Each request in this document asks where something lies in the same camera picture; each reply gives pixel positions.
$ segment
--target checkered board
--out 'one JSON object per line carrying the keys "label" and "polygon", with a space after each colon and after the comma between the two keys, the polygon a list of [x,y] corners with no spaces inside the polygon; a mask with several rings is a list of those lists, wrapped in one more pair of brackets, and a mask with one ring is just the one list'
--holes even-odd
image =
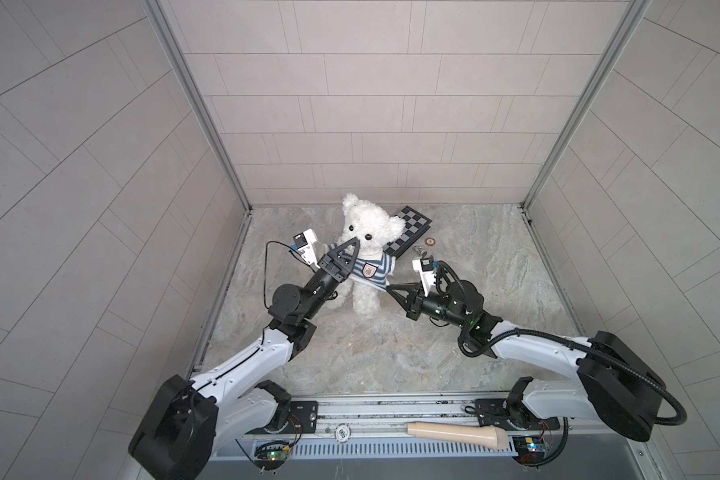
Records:
{"label": "checkered board", "polygon": [[384,249],[385,254],[392,255],[394,258],[400,258],[400,255],[403,255],[407,249],[411,248],[411,246],[416,243],[416,240],[421,238],[424,232],[429,230],[429,226],[432,223],[432,220],[423,216],[410,206],[406,206],[400,210],[397,216],[405,220],[405,230],[400,238],[389,242],[387,248]]}

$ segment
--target teddy bear leg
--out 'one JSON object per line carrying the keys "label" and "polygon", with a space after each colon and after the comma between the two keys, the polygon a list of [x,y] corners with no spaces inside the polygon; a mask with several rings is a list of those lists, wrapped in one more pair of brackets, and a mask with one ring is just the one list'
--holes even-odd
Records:
{"label": "teddy bear leg", "polygon": [[378,315],[381,306],[378,302],[378,290],[372,286],[358,283],[352,297],[352,306],[363,320],[372,320]]}
{"label": "teddy bear leg", "polygon": [[336,298],[334,300],[330,300],[326,302],[326,307],[334,310],[339,308],[341,305],[344,304],[344,300],[347,299],[347,295],[349,294],[349,291],[352,290],[352,281],[347,278],[343,282],[339,283],[336,287]]}

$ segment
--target white teddy bear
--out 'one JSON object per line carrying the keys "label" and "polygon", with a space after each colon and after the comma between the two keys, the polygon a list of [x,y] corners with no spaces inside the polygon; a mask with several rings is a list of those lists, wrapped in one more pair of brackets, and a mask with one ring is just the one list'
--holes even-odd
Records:
{"label": "white teddy bear", "polygon": [[355,269],[350,277],[336,288],[338,296],[327,302],[328,308],[338,308],[355,286],[352,306],[364,320],[370,320],[379,312],[378,292],[385,292],[389,285],[387,275],[394,270],[394,257],[384,253],[387,243],[402,235],[405,220],[389,216],[383,208],[367,200],[360,200],[354,194],[347,194],[342,202],[344,211],[344,233],[338,239],[343,244],[355,236],[360,239],[360,252]]}

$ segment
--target tiled wall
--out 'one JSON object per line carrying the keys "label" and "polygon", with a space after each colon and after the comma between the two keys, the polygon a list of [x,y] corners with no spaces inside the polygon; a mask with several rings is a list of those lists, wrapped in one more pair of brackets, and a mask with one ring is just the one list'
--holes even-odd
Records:
{"label": "tiled wall", "polygon": [[626,4],[163,0],[254,204],[519,202]]}
{"label": "tiled wall", "polygon": [[530,216],[585,331],[688,410],[674,479],[720,480],[720,0],[654,0]]}
{"label": "tiled wall", "polygon": [[0,1],[0,478],[115,478],[241,216],[138,0]]}

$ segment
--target black and white robotic arm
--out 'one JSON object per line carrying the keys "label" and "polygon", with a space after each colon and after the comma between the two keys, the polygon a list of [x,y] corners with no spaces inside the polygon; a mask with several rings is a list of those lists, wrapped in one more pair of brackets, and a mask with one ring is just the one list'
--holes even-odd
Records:
{"label": "black and white robotic arm", "polygon": [[[269,307],[272,321],[262,335],[208,372],[166,380],[155,394],[128,447],[155,479],[191,480],[220,447],[254,428],[278,432],[288,421],[290,395],[262,379],[307,347],[316,329],[309,320],[349,277],[359,252],[355,238],[317,260],[311,230],[294,241],[292,249],[315,273],[304,286],[277,288]],[[504,403],[514,425],[525,428],[550,417],[592,418],[644,442],[654,423],[685,421],[685,410],[664,390],[661,378],[615,335],[598,332],[588,339],[524,330],[485,312],[482,295],[445,262],[428,257],[413,263],[421,283],[387,288],[408,318],[425,314],[457,326],[458,346],[466,356],[523,360],[567,378],[519,379]],[[662,398],[675,408],[675,417],[656,417]]]}

